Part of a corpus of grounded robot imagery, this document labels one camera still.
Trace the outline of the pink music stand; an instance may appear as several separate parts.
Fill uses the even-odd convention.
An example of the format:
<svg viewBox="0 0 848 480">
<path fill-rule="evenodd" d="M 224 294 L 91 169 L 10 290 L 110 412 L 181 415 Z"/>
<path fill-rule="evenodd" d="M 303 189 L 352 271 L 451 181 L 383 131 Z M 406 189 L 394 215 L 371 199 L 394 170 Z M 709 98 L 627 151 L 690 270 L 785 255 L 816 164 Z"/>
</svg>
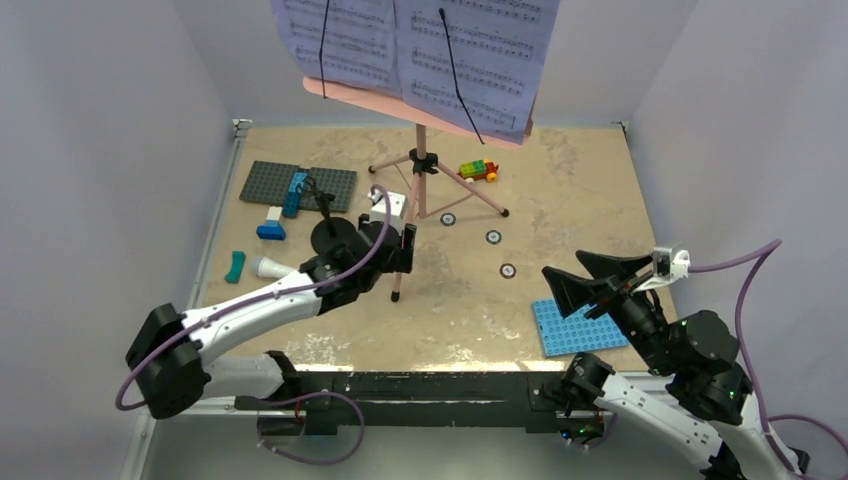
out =
<svg viewBox="0 0 848 480">
<path fill-rule="evenodd" d="M 419 219 L 425 219 L 441 213 L 453 206 L 452 204 L 447 204 L 431 212 L 427 210 L 427 177 L 438 172 L 447 175 L 451 180 L 468 191 L 466 196 L 455 202 L 456 204 L 476 197 L 489 205 L 501 216 L 507 217 L 509 215 L 509 210 L 506 207 L 487 196 L 476 186 L 462 179 L 454 170 L 444 166 L 438 159 L 438 156 L 428 150 L 428 128 L 435 128 L 464 136 L 470 136 L 471 133 L 469 131 L 463 130 L 420 109 L 409 106 L 399 98 L 375 90 L 355 88 L 336 82 L 324 82 L 308 76 L 303 78 L 303 87 L 312 94 L 320 94 L 326 98 L 405 120 L 415 125 L 416 144 L 414 149 L 410 150 L 404 157 L 368 167 L 368 172 L 374 174 L 380 170 L 397 166 L 404 162 L 410 162 L 412 164 L 412 181 L 409 186 L 410 193 L 407 196 L 407 210 L 404 217 L 407 224 L 414 224 Z"/>
</svg>

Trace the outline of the black microphone stand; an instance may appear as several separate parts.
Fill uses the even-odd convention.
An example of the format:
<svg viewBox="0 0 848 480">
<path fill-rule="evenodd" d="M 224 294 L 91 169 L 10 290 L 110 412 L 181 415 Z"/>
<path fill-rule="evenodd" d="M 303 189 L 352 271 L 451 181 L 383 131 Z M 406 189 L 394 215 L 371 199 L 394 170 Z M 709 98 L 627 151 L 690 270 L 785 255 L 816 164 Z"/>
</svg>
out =
<svg viewBox="0 0 848 480">
<path fill-rule="evenodd" d="M 315 199 L 322 215 L 322 220 L 313 228 L 310 235 L 312 248 L 317 255 L 321 255 L 340 244 L 348 236 L 354 235 L 357 227 L 346 218 L 331 215 L 330 207 L 335 199 L 333 194 L 320 189 L 313 180 L 310 180 L 307 185 L 307 192 Z"/>
</svg>

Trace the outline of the white microphone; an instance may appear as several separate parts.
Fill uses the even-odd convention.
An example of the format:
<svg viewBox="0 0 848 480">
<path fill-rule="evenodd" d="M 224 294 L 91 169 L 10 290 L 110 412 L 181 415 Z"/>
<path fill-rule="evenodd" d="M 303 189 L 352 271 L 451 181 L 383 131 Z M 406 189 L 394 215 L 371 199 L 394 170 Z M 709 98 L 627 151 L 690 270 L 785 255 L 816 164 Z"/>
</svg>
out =
<svg viewBox="0 0 848 480">
<path fill-rule="evenodd" d="M 250 270 L 259 278 L 282 279 L 296 271 L 296 268 L 281 264 L 268 257 L 256 257 L 251 261 Z"/>
</svg>

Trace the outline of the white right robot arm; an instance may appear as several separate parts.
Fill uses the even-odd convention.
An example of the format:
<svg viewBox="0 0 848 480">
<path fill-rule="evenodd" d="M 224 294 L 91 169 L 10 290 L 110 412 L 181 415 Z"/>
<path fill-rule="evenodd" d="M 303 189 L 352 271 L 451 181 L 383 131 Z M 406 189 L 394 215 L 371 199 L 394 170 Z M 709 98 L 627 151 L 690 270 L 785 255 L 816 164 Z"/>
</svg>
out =
<svg viewBox="0 0 848 480">
<path fill-rule="evenodd" d="M 653 376 L 667 377 L 673 409 L 638 389 L 598 356 L 579 352 L 545 397 L 566 415 L 595 406 L 662 436 L 706 479 L 798 479 L 809 455 L 786 445 L 761 412 L 753 378 L 738 361 L 741 341 L 713 311 L 668 322 L 657 289 L 688 276 L 688 251 L 657 247 L 641 257 L 578 250 L 590 273 L 553 266 L 542 274 L 562 316 L 609 316 Z"/>
</svg>

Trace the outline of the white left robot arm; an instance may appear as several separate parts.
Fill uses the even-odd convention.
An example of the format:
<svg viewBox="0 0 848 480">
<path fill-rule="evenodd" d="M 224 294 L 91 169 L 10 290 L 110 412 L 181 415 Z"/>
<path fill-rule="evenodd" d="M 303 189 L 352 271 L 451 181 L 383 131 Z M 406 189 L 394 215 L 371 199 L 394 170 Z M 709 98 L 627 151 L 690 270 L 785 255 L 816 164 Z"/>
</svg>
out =
<svg viewBox="0 0 848 480">
<path fill-rule="evenodd" d="M 171 418 L 207 398 L 228 395 L 263 399 L 284 409 L 297 399 L 298 382 L 284 373 L 284 356 L 265 353 L 239 361 L 235 347 L 281 326 L 318 317 L 355 302 L 383 274 L 412 270 L 417 227 L 396 230 L 365 222 L 329 250 L 283 278 L 234 300 L 183 312 L 166 303 L 153 308 L 125 361 L 130 376 L 115 405 L 136 384 L 141 401 L 157 420 Z"/>
</svg>

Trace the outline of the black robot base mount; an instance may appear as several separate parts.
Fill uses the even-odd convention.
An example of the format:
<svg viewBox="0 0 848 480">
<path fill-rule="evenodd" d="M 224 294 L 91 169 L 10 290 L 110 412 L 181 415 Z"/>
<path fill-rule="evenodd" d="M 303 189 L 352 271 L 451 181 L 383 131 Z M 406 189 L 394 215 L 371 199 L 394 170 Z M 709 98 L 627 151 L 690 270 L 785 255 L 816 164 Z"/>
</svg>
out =
<svg viewBox="0 0 848 480">
<path fill-rule="evenodd" d="M 268 436 L 334 435 L 341 426 L 519 428 L 593 445 L 612 413 L 566 396 L 559 372 L 306 372 L 266 400 L 240 396 Z"/>
</svg>

